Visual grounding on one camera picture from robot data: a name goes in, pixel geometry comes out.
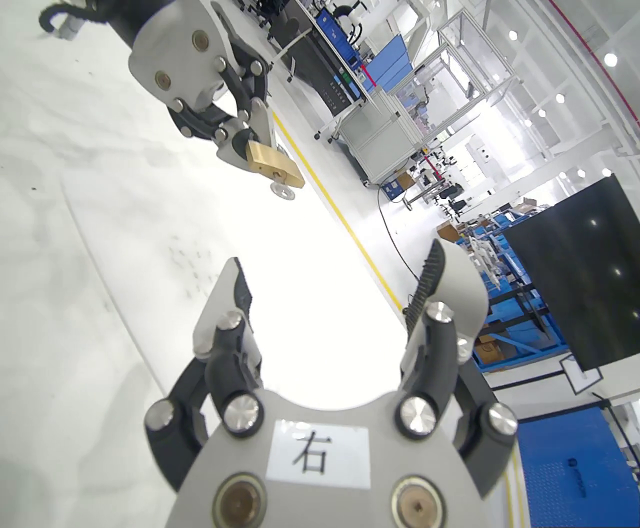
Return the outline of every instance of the screw head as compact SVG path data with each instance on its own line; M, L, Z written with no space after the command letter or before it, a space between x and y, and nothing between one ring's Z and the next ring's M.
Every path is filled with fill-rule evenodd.
M444 520L440 495L420 477L406 478L396 486L392 513L398 528L440 528Z
M251 73L256 77L261 76L264 68L262 68L262 64L259 61L253 61L250 66Z
M156 401L145 414L145 425L152 431L164 429L173 420L173 403L167 399Z
M458 337L458 365L464 365L473 354L473 344L464 337Z
M229 134L227 134L227 131L222 128L216 129L216 131L213 133L213 137L216 141L224 141L228 138L228 136Z
M258 400L251 394L241 394L227 405L222 419L232 433L244 433L255 425L259 417Z
M262 99L260 99L259 97L254 97L251 100L251 111L252 112L259 111L263 106L264 106L264 103L262 102Z
M430 435L438 423L433 407L419 396L410 396L400 404L400 419L417 436Z
M266 506L266 493L255 476L233 475L216 492L214 524L220 528L257 528L264 518Z
M489 423L502 435L513 436L518 431L518 419L503 403L494 403L489 409Z
M169 108L171 108L171 110L173 110L174 112L178 112L178 114L184 110L184 105L182 104L182 101L180 99L174 99L173 101L171 101L169 103Z
M166 92L171 88L171 77L162 70L158 70L156 72L156 84L158 85L158 88Z
M227 69L227 61L225 61L224 57L215 57L213 59L213 67L219 74L221 74L225 69Z
M209 35L201 29L196 29L191 35L191 42L198 51L206 51L209 48Z
M240 325L243 315L240 310L229 310L226 314L220 316L216 326L220 330L234 330Z
M441 302L429 303L427 315L440 323L450 323L453 320L453 310Z

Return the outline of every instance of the glass enclosure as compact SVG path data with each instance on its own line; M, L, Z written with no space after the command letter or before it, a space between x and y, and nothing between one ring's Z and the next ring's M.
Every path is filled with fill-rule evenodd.
M440 45L391 92L427 145L453 134L501 101L515 73L477 22L462 10L438 31Z

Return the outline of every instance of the black screen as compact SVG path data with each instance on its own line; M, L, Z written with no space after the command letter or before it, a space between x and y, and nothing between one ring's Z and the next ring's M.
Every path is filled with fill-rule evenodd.
M640 351L640 222L614 175L504 235L583 371Z

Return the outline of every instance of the chinese character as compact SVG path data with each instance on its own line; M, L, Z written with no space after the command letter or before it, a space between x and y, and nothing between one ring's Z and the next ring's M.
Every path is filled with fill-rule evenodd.
M313 442L324 442L325 444L331 443L331 438L316 438L316 432L312 431L311 436L308 438L297 438L297 440L305 440L307 445L304 450L298 457L293 461L293 465L296 465L302 457L305 458L302 465L302 472L306 473L307 471L317 471L321 475L324 475L324 459L326 458L326 451L309 451L309 447ZM309 455L319 456L320 457L320 465L319 466L308 466Z

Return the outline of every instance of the label sticker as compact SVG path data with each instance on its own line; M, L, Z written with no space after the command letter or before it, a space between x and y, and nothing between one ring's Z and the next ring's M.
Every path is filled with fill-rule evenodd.
M371 489L369 430L276 420L267 479L312 486Z

